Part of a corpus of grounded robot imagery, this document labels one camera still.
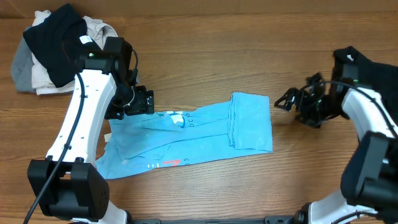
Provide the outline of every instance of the light blue fabric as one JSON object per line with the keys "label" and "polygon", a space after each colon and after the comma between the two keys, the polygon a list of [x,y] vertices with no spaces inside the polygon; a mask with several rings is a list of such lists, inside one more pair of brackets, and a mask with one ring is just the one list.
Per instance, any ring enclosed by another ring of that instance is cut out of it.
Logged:
{"label": "light blue fabric", "polygon": [[233,93],[231,101],[195,111],[109,120],[112,137],[96,162],[105,179],[272,152],[267,96]]}

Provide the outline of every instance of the black mount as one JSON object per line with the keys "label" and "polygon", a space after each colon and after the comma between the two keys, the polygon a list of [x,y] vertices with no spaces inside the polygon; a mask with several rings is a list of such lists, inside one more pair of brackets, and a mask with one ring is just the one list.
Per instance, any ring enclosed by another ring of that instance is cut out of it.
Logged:
{"label": "black mount", "polygon": [[105,119],[123,119],[125,114],[154,113],[154,92],[143,85],[136,86],[138,59],[134,69],[129,69],[132,51],[124,38],[107,37],[104,50],[90,49],[76,61],[79,71],[101,70],[103,74],[112,74],[116,82],[116,93],[106,110]]}
{"label": "black mount", "polygon": [[367,132],[340,183],[349,205],[377,210],[377,219],[398,222],[398,140]]}
{"label": "black mount", "polygon": [[[36,197],[56,163],[51,158],[31,160],[27,177]],[[63,179],[67,172],[70,172],[70,179]],[[39,205],[45,216],[61,220],[78,217],[97,222],[104,217],[108,202],[108,183],[95,167],[77,159],[75,162],[61,163],[57,176],[44,192]]]}

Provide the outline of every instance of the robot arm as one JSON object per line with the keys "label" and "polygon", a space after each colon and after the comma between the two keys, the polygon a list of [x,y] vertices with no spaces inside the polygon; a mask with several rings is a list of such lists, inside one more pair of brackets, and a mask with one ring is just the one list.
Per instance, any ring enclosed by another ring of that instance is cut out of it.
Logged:
{"label": "robot arm", "polygon": [[[63,162],[74,162],[77,158],[81,158],[85,163],[91,163],[95,166],[98,137],[105,112],[116,92],[116,84],[112,75],[102,74],[101,70],[83,70],[80,75],[86,86],[85,94],[87,97],[80,115],[80,122],[71,141],[73,147],[66,153]],[[80,82],[76,78],[75,90],[67,115],[53,146],[47,152],[46,158],[51,157],[53,161],[59,160],[65,140],[76,118],[80,95]]]}
{"label": "robot arm", "polygon": [[[109,185],[95,169],[95,159],[104,118],[123,119],[125,114],[154,112],[153,91],[136,86],[137,64],[134,70],[128,70],[132,51],[123,38],[108,37],[104,51],[90,50],[75,62],[84,83],[85,100],[71,147],[56,170],[57,176],[39,200],[44,215],[84,223],[131,221],[128,212],[109,201]],[[28,179],[36,197],[60,160],[78,114],[80,97],[81,84],[75,76],[75,90],[60,133],[45,160],[32,160],[28,168]],[[63,179],[65,174],[70,174],[70,179]]]}
{"label": "robot arm", "polygon": [[[352,119],[359,139],[358,149],[341,177],[340,189],[304,206],[292,222],[337,224],[372,215],[394,223],[398,221],[397,126],[385,109],[381,95],[371,86],[358,82],[358,69],[354,65],[337,64],[336,67],[339,69],[333,71],[332,81],[324,82],[318,73],[307,79],[307,86],[289,89],[275,103],[288,111],[295,105],[299,112],[296,119],[314,128],[339,115]],[[320,83],[331,83],[329,95],[325,95],[325,87]]]}
{"label": "robot arm", "polygon": [[[397,130],[394,121],[391,119],[391,117],[389,116],[388,112],[386,111],[385,107],[381,102],[381,95],[374,90],[366,88],[360,88],[360,90],[362,90],[363,92],[374,98],[377,101],[377,103],[379,103],[379,105],[382,107],[385,114],[387,115],[390,123],[393,124],[394,129]],[[364,146],[364,142],[367,142],[369,140],[368,138],[371,137],[371,133],[379,133],[385,135],[385,137],[387,138],[393,138],[393,134],[388,128],[386,121],[382,117],[376,105],[373,102],[369,101],[369,99],[367,99],[360,92],[352,88],[349,89],[343,99],[341,106],[343,112],[346,113],[349,116],[349,118],[352,119],[354,122],[359,141],[361,142],[360,145]],[[386,140],[386,138],[381,137],[380,140],[381,141]],[[333,192],[331,195],[327,196],[321,201],[311,203],[308,208],[308,223],[329,224],[339,219],[342,219],[342,221],[339,223],[347,223],[350,222],[351,220],[359,218],[359,216],[364,215],[364,213],[370,213],[376,216],[377,210],[375,210],[375,208],[377,208],[377,206],[375,206],[373,202],[370,202],[370,200],[366,200],[367,202],[365,203],[363,202],[351,203],[350,205],[348,200],[356,199],[359,197],[359,195],[354,196],[353,194],[350,193],[350,190],[347,188],[355,187],[351,185],[354,184],[354,185],[359,185],[362,190],[364,186],[363,183],[364,180],[366,178],[371,178],[368,169],[374,171],[373,173],[374,175],[372,176],[373,180],[375,180],[376,182],[382,181],[379,180],[381,167],[383,165],[388,166],[388,159],[386,158],[387,151],[385,149],[386,148],[384,148],[383,150],[382,147],[370,148],[369,146],[367,147],[366,143],[365,147],[359,148],[358,151],[356,152],[356,155],[358,155],[358,153],[365,152],[365,155],[372,155],[372,157],[368,156],[368,158],[366,158],[366,156],[364,156],[362,159],[358,159],[358,157],[353,157],[351,159],[349,165],[353,166],[348,166],[347,169],[345,170],[345,173],[343,174],[341,182],[342,189]],[[364,166],[363,165],[364,162],[371,163],[371,167],[368,166],[369,164],[366,164]],[[362,169],[362,172],[355,173],[355,171],[352,171],[351,168]],[[362,175],[361,177],[362,180],[358,179],[358,181],[353,181],[353,179],[358,178],[359,175]],[[394,186],[392,185],[390,187],[391,187],[390,190],[383,189],[382,187],[377,187],[377,190],[383,191],[383,194],[396,195],[398,189],[394,188]],[[380,195],[378,196],[373,195],[372,197],[374,197],[374,199],[376,200],[380,200],[381,203],[384,203],[385,199],[398,200],[397,196],[395,196],[395,199],[393,199],[394,196],[392,196],[390,199],[381,198]]]}

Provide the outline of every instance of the white label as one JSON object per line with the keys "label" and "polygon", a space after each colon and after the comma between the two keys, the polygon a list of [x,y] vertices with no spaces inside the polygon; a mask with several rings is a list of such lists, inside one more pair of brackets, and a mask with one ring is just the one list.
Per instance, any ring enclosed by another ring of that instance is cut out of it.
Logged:
{"label": "white label", "polygon": [[84,36],[80,37],[80,41],[82,44],[86,44],[88,42],[92,42],[92,39],[91,39],[91,37],[84,35]]}
{"label": "white label", "polygon": [[105,135],[104,135],[105,142],[108,142],[109,140],[111,140],[111,137],[112,137],[112,133],[105,134]]}
{"label": "white label", "polygon": [[348,59],[350,59],[352,62],[354,61],[353,57],[351,55],[347,55]]}
{"label": "white label", "polygon": [[184,119],[180,114],[172,115],[170,117],[173,119],[174,124],[177,124],[177,122],[184,122]]}

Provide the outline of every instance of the black cloth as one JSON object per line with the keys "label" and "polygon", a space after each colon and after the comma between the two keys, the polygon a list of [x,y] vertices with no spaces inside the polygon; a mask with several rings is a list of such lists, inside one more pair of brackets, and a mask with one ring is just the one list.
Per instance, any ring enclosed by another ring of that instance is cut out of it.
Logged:
{"label": "black cloth", "polygon": [[62,87],[75,77],[75,70],[62,51],[62,42],[74,63],[85,50],[79,37],[86,35],[87,24],[71,5],[57,9],[43,23],[24,32],[24,38],[37,60],[47,69],[56,87]]}
{"label": "black cloth", "polygon": [[384,107],[395,123],[398,123],[398,67],[372,62],[354,47],[335,50],[333,55],[341,63],[358,66],[359,82],[371,85],[373,90],[380,93]]}

